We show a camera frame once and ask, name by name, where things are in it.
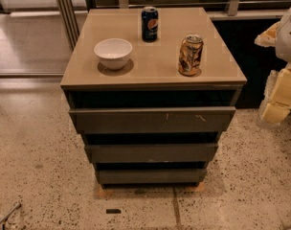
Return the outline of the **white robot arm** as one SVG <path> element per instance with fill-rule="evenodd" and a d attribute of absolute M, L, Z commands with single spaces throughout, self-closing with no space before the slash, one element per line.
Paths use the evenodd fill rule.
<path fill-rule="evenodd" d="M 287 62 L 279 72 L 272 70 L 260 103 L 257 124 L 263 128 L 277 127 L 291 112 L 291 7 L 281 20 L 255 39 L 262 47 L 274 47 L 277 58 Z"/>

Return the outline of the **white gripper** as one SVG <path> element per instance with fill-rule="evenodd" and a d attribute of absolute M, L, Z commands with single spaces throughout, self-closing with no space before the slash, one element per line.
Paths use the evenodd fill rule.
<path fill-rule="evenodd" d="M 264 100 L 259 107 L 259 122 L 269 127 L 279 125 L 291 111 L 291 22 L 277 22 L 256 38 L 256 45 L 274 47 L 276 56 L 287 62 L 279 72 L 267 78 Z"/>

